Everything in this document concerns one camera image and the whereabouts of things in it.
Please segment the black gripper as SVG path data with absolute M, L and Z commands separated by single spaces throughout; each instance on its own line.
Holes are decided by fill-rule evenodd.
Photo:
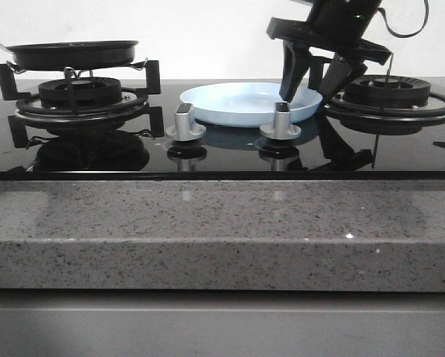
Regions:
M 284 40 L 284 65 L 279 91 L 282 100 L 292 102 L 310 68 L 313 58 L 309 51 L 311 48 L 330 51 L 345 58 L 385 64 L 391 55 L 390 50 L 362 38 L 380 4 L 380 1 L 369 0 L 314 1 L 305 21 L 271 18 L 266 31 L 269 38 Z M 330 102 L 367 69 L 363 61 L 333 59 L 317 89 L 322 96 L 321 103 Z

